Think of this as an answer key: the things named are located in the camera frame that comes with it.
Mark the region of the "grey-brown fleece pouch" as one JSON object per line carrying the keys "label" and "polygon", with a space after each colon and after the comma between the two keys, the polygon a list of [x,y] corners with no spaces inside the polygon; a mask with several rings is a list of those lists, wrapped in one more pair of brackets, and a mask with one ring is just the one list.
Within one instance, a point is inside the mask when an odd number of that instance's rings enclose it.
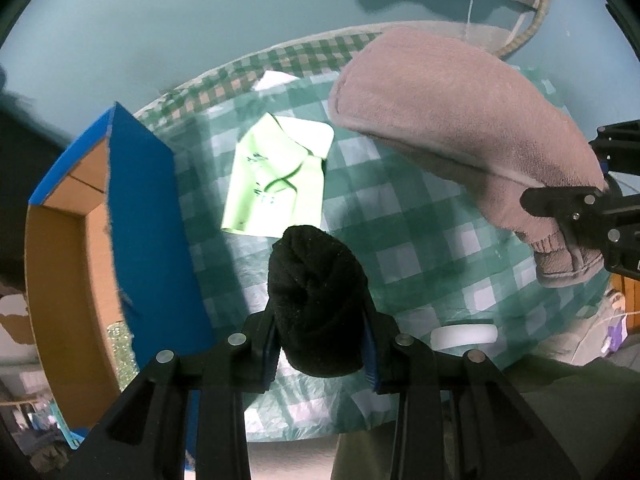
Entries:
{"label": "grey-brown fleece pouch", "polygon": [[602,270],[600,250],[572,220],[537,218],[520,203],[528,188],[604,191],[597,156],[570,116],[495,55],[420,29],[390,29],[342,69],[329,115],[462,185],[492,226],[532,248],[541,285],[582,284]]}

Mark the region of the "black sock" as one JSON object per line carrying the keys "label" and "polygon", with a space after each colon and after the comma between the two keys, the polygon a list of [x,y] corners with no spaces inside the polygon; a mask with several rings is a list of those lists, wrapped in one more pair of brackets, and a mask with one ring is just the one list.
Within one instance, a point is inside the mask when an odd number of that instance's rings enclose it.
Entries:
{"label": "black sock", "polygon": [[272,246],[269,305],[288,362],[320,378],[363,368],[368,279],[350,249],[315,226],[290,226]]}

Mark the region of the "light green cloth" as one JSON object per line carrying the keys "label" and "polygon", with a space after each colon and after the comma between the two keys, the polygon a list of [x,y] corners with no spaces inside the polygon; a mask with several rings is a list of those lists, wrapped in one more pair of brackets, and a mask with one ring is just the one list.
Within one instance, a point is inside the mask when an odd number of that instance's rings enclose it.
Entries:
{"label": "light green cloth", "polygon": [[221,229],[279,238],[290,226],[318,228],[333,140],[325,122],[262,115],[236,144]]}

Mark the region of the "teal labelled box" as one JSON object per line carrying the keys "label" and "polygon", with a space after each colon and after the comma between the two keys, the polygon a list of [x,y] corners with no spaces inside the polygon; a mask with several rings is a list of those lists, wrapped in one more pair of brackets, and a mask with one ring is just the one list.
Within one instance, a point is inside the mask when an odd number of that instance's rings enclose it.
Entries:
{"label": "teal labelled box", "polygon": [[79,434],[75,434],[70,427],[67,426],[66,421],[58,408],[58,404],[56,404],[55,400],[51,400],[49,402],[49,408],[52,416],[55,419],[55,423],[58,425],[58,429],[62,432],[62,435],[68,444],[68,446],[72,450],[77,450],[81,442],[84,440]]}

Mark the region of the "green sequin pouch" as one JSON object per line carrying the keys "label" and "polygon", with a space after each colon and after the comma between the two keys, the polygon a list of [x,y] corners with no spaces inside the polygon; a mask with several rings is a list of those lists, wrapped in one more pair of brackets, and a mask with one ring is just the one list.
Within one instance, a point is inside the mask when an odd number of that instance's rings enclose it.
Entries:
{"label": "green sequin pouch", "polygon": [[132,350],[132,335],[124,321],[111,324],[106,333],[113,351],[119,389],[124,391],[139,373]]}

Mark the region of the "blue cardboard box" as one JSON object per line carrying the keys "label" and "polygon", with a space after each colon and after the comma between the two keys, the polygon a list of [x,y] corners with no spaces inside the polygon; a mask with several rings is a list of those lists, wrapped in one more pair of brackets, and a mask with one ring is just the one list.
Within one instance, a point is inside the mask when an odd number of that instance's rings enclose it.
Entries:
{"label": "blue cardboard box", "polygon": [[38,356],[61,417],[88,430],[120,393],[108,329],[125,323],[138,365],[188,356],[215,336],[179,205],[175,156],[114,105],[30,196],[26,295]]}

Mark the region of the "white paper card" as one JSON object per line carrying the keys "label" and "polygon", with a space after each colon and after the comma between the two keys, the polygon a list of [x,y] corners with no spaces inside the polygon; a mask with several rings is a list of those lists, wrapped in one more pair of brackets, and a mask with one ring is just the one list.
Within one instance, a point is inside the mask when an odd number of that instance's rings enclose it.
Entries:
{"label": "white paper card", "polygon": [[278,70],[266,70],[265,73],[254,83],[252,89],[254,91],[265,91],[276,88],[281,84],[289,84],[296,81],[297,77],[288,73],[279,72]]}

